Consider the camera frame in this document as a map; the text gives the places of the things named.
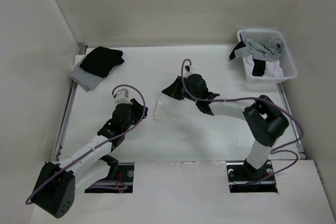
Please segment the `white tank top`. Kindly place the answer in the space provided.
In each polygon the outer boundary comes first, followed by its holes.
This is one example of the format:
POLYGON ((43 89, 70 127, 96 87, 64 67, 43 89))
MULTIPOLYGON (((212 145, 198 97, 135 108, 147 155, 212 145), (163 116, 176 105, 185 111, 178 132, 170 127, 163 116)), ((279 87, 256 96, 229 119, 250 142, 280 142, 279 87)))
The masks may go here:
POLYGON ((192 125, 215 119, 199 111, 193 101, 179 101, 164 94, 159 95, 153 118, 157 122, 174 125, 192 125))

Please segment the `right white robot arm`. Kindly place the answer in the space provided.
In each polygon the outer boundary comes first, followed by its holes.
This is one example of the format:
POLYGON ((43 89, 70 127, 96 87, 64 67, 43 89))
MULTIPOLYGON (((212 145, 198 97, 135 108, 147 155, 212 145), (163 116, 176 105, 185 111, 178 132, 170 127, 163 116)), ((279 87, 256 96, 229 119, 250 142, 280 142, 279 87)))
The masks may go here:
POLYGON ((220 102, 219 94, 208 90, 200 74, 186 78, 178 76, 175 81, 162 90, 162 93, 175 100, 189 99, 204 114, 228 116, 247 122, 254 137, 250 153, 244 160, 244 175, 257 179, 268 161, 271 148, 289 126, 288 119, 266 95, 261 95, 251 105, 234 102, 220 102))

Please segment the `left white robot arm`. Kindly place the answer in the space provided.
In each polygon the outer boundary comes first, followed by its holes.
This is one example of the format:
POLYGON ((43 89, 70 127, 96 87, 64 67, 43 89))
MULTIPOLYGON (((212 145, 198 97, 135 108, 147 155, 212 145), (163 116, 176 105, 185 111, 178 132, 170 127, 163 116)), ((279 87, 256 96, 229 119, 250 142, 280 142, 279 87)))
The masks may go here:
POLYGON ((147 112, 148 108, 136 99, 117 104, 111 119, 88 144, 62 161, 43 165, 26 204, 34 204, 59 219, 69 211, 75 197, 97 180, 116 179, 118 162, 109 154, 146 118, 147 112))

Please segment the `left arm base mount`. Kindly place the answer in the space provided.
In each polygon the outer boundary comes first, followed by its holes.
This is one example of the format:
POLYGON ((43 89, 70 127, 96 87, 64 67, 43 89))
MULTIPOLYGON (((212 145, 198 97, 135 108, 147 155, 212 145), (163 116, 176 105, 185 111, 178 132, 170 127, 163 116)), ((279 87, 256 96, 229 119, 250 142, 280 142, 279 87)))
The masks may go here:
POLYGON ((107 176, 85 190, 86 194, 130 194, 133 193, 134 163, 120 163, 110 155, 101 160, 109 166, 107 176))

